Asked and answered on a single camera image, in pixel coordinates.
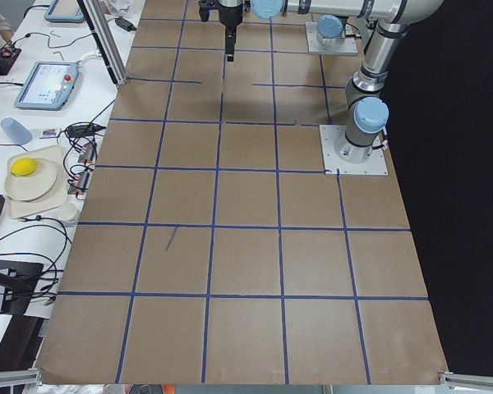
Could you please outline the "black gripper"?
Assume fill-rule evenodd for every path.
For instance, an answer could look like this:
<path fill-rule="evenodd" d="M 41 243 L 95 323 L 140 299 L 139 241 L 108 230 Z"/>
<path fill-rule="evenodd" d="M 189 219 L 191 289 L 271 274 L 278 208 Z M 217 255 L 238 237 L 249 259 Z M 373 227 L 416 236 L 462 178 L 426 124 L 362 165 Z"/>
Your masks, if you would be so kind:
<path fill-rule="evenodd" d="M 219 21 L 225 28 L 225 54 L 234 61 L 237 26 L 243 20 L 243 0 L 218 0 Z"/>

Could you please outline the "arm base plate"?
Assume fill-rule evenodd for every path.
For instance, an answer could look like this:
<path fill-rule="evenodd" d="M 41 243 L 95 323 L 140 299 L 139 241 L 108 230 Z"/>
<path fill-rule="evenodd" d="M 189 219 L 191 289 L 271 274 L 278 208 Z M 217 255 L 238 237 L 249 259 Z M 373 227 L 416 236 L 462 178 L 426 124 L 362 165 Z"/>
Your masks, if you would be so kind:
<path fill-rule="evenodd" d="M 345 130 L 346 126 L 320 125 L 325 174 L 387 176 L 380 138 L 376 137 L 372 145 L 360 148 L 346 140 Z"/>
<path fill-rule="evenodd" d="M 318 32 L 317 25 L 317 22 L 306 23 L 306 41 L 309 53 L 353 57 L 358 55 L 357 43 L 354 38 L 346 38 L 343 34 L 334 39 L 323 38 Z"/>

